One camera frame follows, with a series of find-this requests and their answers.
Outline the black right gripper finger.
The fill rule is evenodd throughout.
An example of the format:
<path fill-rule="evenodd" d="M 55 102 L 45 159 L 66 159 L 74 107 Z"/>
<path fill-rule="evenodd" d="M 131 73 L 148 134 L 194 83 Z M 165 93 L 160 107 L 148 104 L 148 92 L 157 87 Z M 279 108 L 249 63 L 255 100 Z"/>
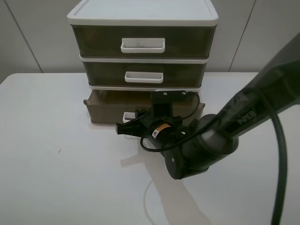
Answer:
<path fill-rule="evenodd" d="M 148 112 L 136 112 L 135 115 L 136 115 L 135 121 L 145 122 L 148 117 Z"/>

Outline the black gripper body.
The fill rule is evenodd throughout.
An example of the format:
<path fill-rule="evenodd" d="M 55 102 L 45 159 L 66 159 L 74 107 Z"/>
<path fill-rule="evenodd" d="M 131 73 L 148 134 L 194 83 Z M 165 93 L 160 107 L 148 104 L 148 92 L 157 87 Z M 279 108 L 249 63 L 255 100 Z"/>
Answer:
<path fill-rule="evenodd" d="M 188 134 L 187 126 L 183 125 L 181 117 L 162 117 L 155 120 L 142 134 L 140 146 L 147 139 L 154 148 L 176 148 L 179 142 Z"/>

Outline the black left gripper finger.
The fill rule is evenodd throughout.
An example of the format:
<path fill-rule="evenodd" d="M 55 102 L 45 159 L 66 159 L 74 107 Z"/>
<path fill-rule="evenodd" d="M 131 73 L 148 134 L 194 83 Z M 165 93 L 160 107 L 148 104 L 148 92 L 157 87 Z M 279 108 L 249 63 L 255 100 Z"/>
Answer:
<path fill-rule="evenodd" d="M 144 132 L 145 127 L 136 122 L 116 123 L 116 133 L 118 135 L 142 136 Z"/>

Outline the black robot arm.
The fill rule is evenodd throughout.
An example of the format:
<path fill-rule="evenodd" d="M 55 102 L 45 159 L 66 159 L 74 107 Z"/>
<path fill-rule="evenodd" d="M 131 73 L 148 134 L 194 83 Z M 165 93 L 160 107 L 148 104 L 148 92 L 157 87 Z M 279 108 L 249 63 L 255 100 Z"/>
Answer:
<path fill-rule="evenodd" d="M 242 134 L 271 119 L 279 148 L 278 179 L 287 178 L 287 150 L 278 114 L 300 102 L 300 37 L 295 36 L 217 114 L 194 120 L 188 127 L 171 115 L 153 111 L 117 124 L 116 132 L 148 139 L 160 152 L 173 179 L 203 173 L 233 153 Z"/>

